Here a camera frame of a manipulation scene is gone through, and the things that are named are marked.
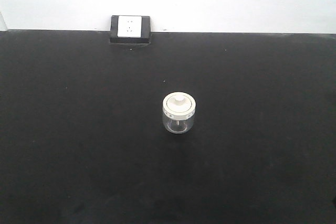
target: black table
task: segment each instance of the black table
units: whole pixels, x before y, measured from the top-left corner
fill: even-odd
[[[1,224],[336,221],[335,35],[13,30],[0,75]]]

